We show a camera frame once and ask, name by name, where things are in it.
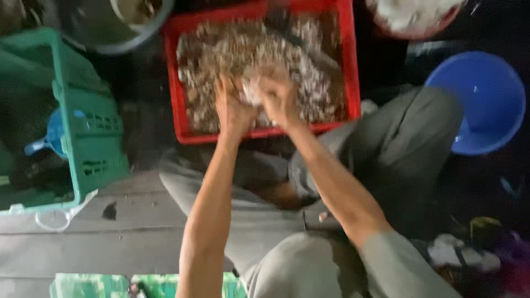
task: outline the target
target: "floor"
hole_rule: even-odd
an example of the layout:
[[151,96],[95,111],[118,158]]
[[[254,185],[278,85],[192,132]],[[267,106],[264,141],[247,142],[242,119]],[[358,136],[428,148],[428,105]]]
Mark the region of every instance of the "floor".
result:
[[[175,10],[198,10],[207,2],[185,2]],[[448,55],[469,49],[504,57],[528,84],[528,8],[524,0],[504,5],[495,0],[470,0],[446,32],[426,43],[407,44],[367,33],[369,20],[358,13],[361,8],[356,2],[362,97],[383,104],[401,90],[422,84]],[[0,298],[47,297],[56,272],[127,276],[178,273],[186,218],[162,187],[156,171],[165,149],[178,146],[161,46],[160,38],[155,37],[120,57],[88,55],[100,76],[111,83],[119,103],[131,177],[101,189],[61,234],[43,231],[33,215],[0,217]],[[437,212],[430,222],[433,233],[450,229],[450,221],[465,223],[475,215],[489,215],[530,236],[529,189],[524,187],[530,182],[525,175],[530,166],[529,133],[526,121],[514,140],[497,153],[449,159],[435,195]],[[275,138],[248,146],[288,155],[292,148],[284,144],[285,138]],[[516,186],[523,184],[521,196],[507,195],[500,177]],[[103,211],[114,202],[116,220],[105,219]],[[231,270],[228,261],[225,269]]]

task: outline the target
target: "green plastic basket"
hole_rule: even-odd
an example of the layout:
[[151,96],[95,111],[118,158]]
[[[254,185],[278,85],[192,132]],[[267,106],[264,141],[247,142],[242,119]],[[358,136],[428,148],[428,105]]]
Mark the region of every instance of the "green plastic basket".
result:
[[[10,152],[2,150],[0,165],[16,168],[13,159],[20,161],[24,155],[13,147],[35,141],[36,134],[44,137],[51,112],[60,108],[61,142],[68,155],[64,167],[66,171],[69,168],[71,178],[70,182],[66,175],[66,191],[60,195],[41,187],[20,189],[9,182],[0,184],[0,215],[70,209],[81,204],[88,193],[128,174],[128,161],[121,150],[123,125],[108,85],[56,31],[40,28],[0,39],[0,77],[0,109],[8,115],[0,121],[1,131],[11,133],[16,138],[10,140],[20,143],[11,146]],[[21,127],[21,119],[31,121]],[[5,147],[12,145],[2,141]]]

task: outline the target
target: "blue plastic bowl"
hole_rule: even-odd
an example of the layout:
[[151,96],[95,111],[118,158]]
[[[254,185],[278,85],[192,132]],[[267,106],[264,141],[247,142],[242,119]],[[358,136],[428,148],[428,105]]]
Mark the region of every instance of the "blue plastic bowl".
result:
[[503,147],[521,127],[526,110],[525,88],[502,58],[465,52],[440,64],[425,82],[456,95],[464,120],[452,150],[479,155]]

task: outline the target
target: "gray floor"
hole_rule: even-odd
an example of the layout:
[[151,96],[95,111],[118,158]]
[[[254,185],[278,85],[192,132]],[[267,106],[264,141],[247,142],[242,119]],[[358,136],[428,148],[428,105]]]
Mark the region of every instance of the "gray floor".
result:
[[[114,201],[116,220],[103,219]],[[178,273],[185,223],[156,170],[100,189],[63,233],[31,214],[0,217],[0,298],[48,297],[55,273]]]

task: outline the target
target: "leg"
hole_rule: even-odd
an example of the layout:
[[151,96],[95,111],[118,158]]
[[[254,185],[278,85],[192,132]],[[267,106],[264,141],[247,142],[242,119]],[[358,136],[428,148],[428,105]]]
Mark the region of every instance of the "leg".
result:
[[[163,185],[186,215],[202,185],[209,163],[207,157],[211,157],[209,150],[192,149],[179,155],[175,152],[168,154],[160,173]],[[265,181],[284,179],[281,175],[282,171],[285,175],[286,164],[287,161],[279,157],[243,152],[238,156],[234,181],[248,184],[254,174],[261,174]],[[254,193],[240,186],[232,187],[232,220],[225,254],[244,278],[249,268],[278,243],[303,230],[300,212],[280,211]]]
[[[320,140],[372,193],[394,228],[407,235],[426,208],[461,121],[455,99],[440,89],[422,88]],[[298,152],[289,179],[300,196],[317,196]]]

